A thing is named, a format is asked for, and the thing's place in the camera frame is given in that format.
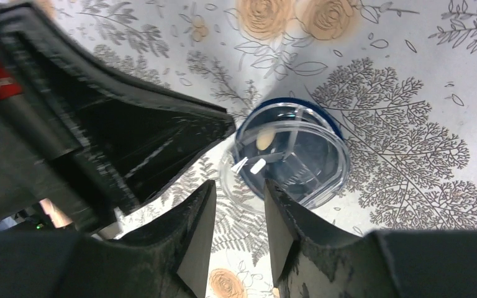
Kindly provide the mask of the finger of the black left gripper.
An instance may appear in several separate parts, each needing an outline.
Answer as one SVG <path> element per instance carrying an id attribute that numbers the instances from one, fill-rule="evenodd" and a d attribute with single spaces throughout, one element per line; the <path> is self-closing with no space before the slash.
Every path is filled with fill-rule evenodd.
<path id="1" fill-rule="evenodd" d="M 223 107 L 107 66 L 34 2 L 0 3 L 0 62 L 77 143 L 63 166 L 83 200 L 84 233 L 118 234 L 118 212 L 158 198 L 235 132 Z"/>

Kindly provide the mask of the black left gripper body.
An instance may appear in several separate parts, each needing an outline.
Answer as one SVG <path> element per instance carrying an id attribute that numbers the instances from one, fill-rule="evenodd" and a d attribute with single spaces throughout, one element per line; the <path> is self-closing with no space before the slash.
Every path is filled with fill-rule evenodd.
<path id="1" fill-rule="evenodd" d="M 82 227 L 83 200 L 63 166 L 77 147 L 51 115 L 31 104 L 0 62 L 0 222 L 39 204 Z"/>

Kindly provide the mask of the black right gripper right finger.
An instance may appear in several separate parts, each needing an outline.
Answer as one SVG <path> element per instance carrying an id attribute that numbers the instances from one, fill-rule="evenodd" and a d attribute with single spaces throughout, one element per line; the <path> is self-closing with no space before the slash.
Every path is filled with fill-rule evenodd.
<path id="1" fill-rule="evenodd" d="M 281 297 L 477 297 L 477 230 L 374 230 L 358 237 L 265 182 Z"/>

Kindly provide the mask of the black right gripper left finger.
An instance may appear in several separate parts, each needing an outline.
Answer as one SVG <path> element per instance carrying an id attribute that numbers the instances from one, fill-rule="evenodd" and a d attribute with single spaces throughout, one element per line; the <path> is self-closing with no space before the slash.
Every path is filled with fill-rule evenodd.
<path id="1" fill-rule="evenodd" d="M 204 297 L 216 184 L 117 240 L 0 232 L 0 297 Z"/>

